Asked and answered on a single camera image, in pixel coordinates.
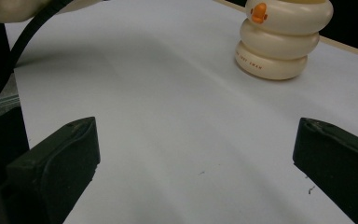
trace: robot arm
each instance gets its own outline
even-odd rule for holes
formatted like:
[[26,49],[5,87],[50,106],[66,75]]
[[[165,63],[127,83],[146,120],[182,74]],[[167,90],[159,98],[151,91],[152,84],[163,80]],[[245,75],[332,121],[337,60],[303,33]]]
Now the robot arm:
[[[102,0],[75,0],[60,13],[94,5]],[[0,0],[0,23],[20,22],[31,19],[50,0]]]

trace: stacked toy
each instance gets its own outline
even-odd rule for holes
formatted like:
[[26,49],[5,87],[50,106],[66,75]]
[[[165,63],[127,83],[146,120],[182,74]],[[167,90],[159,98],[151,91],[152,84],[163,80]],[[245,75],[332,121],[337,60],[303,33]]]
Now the stacked toy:
[[328,0],[248,0],[245,10],[236,60],[246,72],[276,80],[304,70],[333,17]]

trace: orange top piece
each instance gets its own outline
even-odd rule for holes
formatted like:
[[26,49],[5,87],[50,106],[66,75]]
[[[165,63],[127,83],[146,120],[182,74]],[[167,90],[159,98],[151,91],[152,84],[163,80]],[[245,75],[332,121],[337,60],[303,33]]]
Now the orange top piece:
[[252,21],[255,23],[263,23],[264,20],[267,19],[267,4],[260,3],[255,8],[252,8],[251,14],[252,14]]

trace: black cable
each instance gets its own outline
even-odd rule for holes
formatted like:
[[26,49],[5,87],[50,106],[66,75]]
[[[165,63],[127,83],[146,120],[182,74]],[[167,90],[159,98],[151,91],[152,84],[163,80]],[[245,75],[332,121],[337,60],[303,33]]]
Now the black cable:
[[25,47],[28,45],[34,34],[36,34],[36,32],[40,29],[40,27],[42,27],[43,24],[45,24],[46,21],[48,21],[51,17],[53,17],[57,12],[66,7],[72,1],[73,0],[52,0],[27,24],[14,44],[12,50],[10,51],[5,66],[3,66],[2,70],[0,70],[0,93],[6,86],[14,66],[16,65],[20,56],[24,52]]

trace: white table surface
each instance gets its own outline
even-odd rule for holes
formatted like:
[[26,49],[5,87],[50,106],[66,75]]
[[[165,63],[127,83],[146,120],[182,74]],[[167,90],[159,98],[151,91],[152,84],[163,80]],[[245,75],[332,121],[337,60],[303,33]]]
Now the white table surface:
[[[15,69],[31,147],[97,120],[102,162],[66,224],[352,223],[292,154],[300,118],[358,135],[358,55],[320,42],[299,77],[252,77],[234,60],[245,18],[115,0],[36,34]],[[11,45],[26,23],[7,25]]]

